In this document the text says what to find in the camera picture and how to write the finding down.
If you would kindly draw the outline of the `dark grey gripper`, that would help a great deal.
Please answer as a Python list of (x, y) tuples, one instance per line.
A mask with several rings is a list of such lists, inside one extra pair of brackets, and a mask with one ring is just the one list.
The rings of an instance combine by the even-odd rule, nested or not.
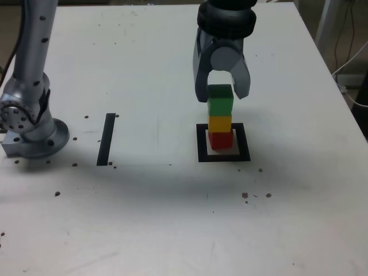
[[(214, 51), (214, 45), (220, 48)], [(197, 29), (193, 51), (193, 76), (195, 94), (199, 102), (208, 101), (208, 76), (213, 69), (231, 74), (234, 92), (239, 99), (249, 95), (250, 72), (243, 55), (238, 53), (243, 52), (243, 47), (243, 39), (221, 39), (201, 28)]]

